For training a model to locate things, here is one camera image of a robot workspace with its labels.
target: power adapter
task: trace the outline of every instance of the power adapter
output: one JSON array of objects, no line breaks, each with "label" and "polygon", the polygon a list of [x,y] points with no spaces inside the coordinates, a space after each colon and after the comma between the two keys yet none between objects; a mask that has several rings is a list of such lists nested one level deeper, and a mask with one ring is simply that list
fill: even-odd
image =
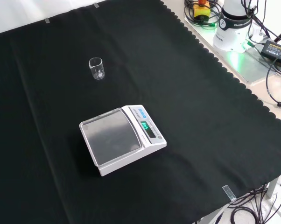
[{"label": "power adapter", "polygon": [[281,45],[272,41],[266,41],[261,55],[271,60],[278,58],[277,61],[281,63],[281,57],[279,57],[279,55],[281,55]]}]

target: white scale body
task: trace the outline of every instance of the white scale body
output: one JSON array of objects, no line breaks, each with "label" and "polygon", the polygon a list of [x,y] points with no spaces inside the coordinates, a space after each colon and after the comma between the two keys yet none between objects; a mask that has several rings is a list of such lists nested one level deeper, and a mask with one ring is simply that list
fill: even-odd
[{"label": "white scale body", "polygon": [[101,176],[167,145],[142,105],[115,109],[79,127]]}]

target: black cloth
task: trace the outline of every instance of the black cloth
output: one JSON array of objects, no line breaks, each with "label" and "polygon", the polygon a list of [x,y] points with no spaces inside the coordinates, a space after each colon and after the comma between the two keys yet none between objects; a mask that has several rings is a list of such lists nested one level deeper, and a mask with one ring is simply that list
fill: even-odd
[{"label": "black cloth", "polygon": [[[79,123],[138,104],[168,146],[100,177]],[[159,0],[108,0],[1,34],[0,130],[0,195],[23,220],[54,221],[47,205],[55,223],[188,224],[229,202],[223,186],[241,196],[281,174],[281,121]]]}]

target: tape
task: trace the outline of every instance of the tape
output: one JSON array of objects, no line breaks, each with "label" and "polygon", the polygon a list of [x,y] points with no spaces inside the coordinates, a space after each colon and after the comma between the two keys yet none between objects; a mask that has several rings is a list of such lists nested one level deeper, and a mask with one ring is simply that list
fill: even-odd
[{"label": "tape", "polygon": [[229,199],[232,201],[236,200],[236,196],[234,193],[231,191],[228,185],[223,186],[223,190],[225,191],[226,195],[228,195]]}]

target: scale display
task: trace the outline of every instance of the scale display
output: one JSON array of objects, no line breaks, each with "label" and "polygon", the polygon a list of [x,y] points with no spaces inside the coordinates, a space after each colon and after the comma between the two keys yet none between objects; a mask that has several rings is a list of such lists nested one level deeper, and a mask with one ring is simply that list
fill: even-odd
[{"label": "scale display", "polygon": [[152,139],[156,138],[156,136],[154,135],[153,131],[151,130],[151,128],[149,127],[147,122],[141,121],[140,123],[141,123],[142,127],[145,129],[145,131],[147,132],[147,134],[150,138],[152,138]]}]

